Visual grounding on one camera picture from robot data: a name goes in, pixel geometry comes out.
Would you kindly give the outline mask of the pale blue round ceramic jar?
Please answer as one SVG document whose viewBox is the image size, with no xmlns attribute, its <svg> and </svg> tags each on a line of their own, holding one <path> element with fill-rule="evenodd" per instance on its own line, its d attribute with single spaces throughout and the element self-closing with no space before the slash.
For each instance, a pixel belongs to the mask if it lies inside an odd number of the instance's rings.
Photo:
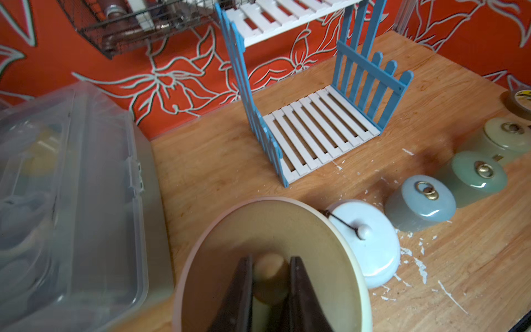
<svg viewBox="0 0 531 332">
<path fill-rule="evenodd" d="M 347 241 L 369 289 L 385 285 L 400 265 L 400 242 L 390 220 L 365 201 L 340 201 L 325 217 Z"/>
</svg>

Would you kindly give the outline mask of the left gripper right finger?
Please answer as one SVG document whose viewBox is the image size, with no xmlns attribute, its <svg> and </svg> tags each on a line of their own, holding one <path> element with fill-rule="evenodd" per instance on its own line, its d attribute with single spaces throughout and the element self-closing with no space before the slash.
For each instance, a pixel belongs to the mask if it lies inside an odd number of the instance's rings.
<svg viewBox="0 0 531 332">
<path fill-rule="evenodd" d="M 290 258 L 288 296 L 283 303 L 279 331 L 333 331 L 301 257 Z"/>
</svg>

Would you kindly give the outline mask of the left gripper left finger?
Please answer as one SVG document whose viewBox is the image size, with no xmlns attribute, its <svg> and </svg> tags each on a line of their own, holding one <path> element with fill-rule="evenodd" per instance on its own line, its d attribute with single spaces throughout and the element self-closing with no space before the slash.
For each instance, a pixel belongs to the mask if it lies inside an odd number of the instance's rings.
<svg viewBox="0 0 531 332">
<path fill-rule="evenodd" d="M 208 331 L 252 330 L 253 319 L 253 259 L 239 260 L 221 307 Z"/>
</svg>

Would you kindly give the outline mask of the yellow tea canister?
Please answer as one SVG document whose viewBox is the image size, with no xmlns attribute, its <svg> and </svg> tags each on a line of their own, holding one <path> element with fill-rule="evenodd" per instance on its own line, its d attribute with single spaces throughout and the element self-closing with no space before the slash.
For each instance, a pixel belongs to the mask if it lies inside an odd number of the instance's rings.
<svg viewBox="0 0 531 332">
<path fill-rule="evenodd" d="M 492 118 L 456 151 L 478 152 L 507 166 L 530 152 L 530 128 L 507 118 Z"/>
</svg>

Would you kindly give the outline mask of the cream round ceramic jar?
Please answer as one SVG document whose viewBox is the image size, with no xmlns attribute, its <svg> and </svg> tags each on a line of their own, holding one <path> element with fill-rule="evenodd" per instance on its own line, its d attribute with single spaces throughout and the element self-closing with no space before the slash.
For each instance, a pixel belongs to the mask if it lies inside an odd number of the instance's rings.
<svg viewBox="0 0 531 332">
<path fill-rule="evenodd" d="M 253 259 L 251 331 L 279 331 L 294 256 L 302 258 L 333 331 L 373 329 L 360 265 L 338 229 L 305 203 L 266 197 L 228 210 L 199 237 L 178 282 L 175 331 L 208 331 L 247 256 Z"/>
</svg>

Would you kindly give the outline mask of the blue white picket shelf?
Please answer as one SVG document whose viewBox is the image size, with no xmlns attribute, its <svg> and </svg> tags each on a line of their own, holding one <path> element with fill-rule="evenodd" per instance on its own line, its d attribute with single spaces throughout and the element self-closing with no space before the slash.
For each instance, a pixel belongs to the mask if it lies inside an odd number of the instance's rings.
<svg viewBox="0 0 531 332">
<path fill-rule="evenodd" d="M 384 1 L 254 1 L 215 4 L 250 128 L 288 187 L 381 135 L 413 80 L 373 52 Z M 343 11 L 332 83 L 272 113 L 254 103 L 246 48 Z"/>
</svg>

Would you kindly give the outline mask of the green tea canister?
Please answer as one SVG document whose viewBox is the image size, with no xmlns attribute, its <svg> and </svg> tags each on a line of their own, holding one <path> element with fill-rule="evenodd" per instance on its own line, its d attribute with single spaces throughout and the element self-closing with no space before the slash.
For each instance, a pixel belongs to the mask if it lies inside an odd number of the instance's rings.
<svg viewBox="0 0 531 332">
<path fill-rule="evenodd" d="M 453 194 L 457 208 L 497 194 L 507 186 L 503 167 L 485 154 L 473 151 L 456 153 L 434 177 Z"/>
</svg>

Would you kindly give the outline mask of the grey-blue tea canister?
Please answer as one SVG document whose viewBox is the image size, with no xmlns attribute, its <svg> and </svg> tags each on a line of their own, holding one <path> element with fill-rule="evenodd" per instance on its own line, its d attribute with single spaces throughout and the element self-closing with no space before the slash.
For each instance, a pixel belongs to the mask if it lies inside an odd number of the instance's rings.
<svg viewBox="0 0 531 332">
<path fill-rule="evenodd" d="M 426 175 L 405 180 L 384 205 L 385 215 L 402 232 L 419 232 L 449 221 L 456 209 L 447 186 Z"/>
</svg>

